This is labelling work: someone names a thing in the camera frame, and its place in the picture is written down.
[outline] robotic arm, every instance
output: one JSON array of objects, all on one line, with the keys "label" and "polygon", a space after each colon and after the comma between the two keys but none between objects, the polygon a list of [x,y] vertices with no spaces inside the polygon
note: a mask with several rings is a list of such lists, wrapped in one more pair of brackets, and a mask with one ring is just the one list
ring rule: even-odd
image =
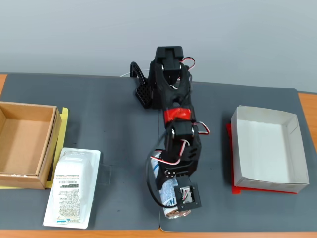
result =
[{"label": "robotic arm", "polygon": [[[151,158],[159,161],[156,178],[158,190],[167,180],[176,177],[178,186],[174,191],[178,211],[201,206],[197,184],[191,183],[189,176],[197,169],[201,152],[199,134],[209,134],[208,128],[196,121],[190,97],[192,76],[189,67],[182,63],[183,57],[181,46],[158,47],[155,59],[150,63],[148,79],[135,62],[130,66],[130,77],[139,78],[136,96],[143,107],[163,110],[165,150],[157,150],[161,151],[159,158]],[[200,123],[206,132],[199,132],[197,124]],[[149,189],[157,202],[150,186]]]}]

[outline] red tape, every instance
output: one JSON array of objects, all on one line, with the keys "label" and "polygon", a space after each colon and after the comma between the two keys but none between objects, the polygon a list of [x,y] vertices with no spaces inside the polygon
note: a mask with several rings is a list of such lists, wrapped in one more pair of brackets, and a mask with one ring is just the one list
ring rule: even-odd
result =
[{"label": "red tape", "polygon": [[166,110],[164,112],[165,123],[168,123],[175,118],[190,120],[191,113],[190,109],[187,108],[173,108]]}]

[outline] yellow paper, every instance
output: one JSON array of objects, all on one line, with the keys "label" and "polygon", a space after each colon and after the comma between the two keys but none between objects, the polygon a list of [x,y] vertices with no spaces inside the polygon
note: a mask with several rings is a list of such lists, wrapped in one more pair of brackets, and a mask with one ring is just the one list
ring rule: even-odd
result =
[{"label": "yellow paper", "polygon": [[[61,126],[60,126],[59,135],[58,135],[58,139],[57,139],[57,145],[56,145],[56,151],[55,151],[55,156],[54,156],[54,163],[53,163],[53,170],[52,170],[51,179],[54,179],[56,165],[58,163],[61,150],[64,147],[64,140],[65,140],[65,134],[66,134],[66,128],[67,128],[67,121],[68,121],[68,109],[67,108],[63,108],[63,112],[62,112],[62,114],[60,114],[60,117],[61,117]],[[47,181],[45,188],[51,188],[52,184],[53,184],[53,180]],[[22,188],[0,186],[0,189],[22,189]]]}]

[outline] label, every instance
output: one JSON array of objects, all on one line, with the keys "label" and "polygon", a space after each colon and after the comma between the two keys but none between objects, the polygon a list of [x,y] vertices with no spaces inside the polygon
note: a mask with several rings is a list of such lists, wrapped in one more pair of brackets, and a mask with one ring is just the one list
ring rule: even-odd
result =
[{"label": "label", "polygon": [[[159,162],[157,160],[151,159],[151,165],[153,168],[153,173],[155,178],[158,176],[159,173]],[[178,186],[176,177],[173,179],[167,180],[162,189],[159,191],[160,199],[165,206],[174,206],[177,204],[176,196],[174,192],[174,187]],[[163,208],[164,214],[167,216],[168,213],[177,210],[177,207],[172,208]]]},{"label": "label", "polygon": [[56,175],[55,184],[59,190],[59,225],[80,221],[79,175]]}]

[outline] wooden table edge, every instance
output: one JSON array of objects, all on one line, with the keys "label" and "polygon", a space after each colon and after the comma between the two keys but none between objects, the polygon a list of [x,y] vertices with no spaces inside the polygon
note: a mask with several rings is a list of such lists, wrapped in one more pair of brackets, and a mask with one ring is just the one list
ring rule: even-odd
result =
[{"label": "wooden table edge", "polygon": [[[0,95],[7,75],[0,75]],[[299,93],[306,121],[311,132],[311,136],[317,148],[317,95]],[[23,231],[23,230],[0,230],[0,238],[316,238],[317,232],[256,232],[256,233],[171,233],[164,232],[161,229],[154,231]]]}]

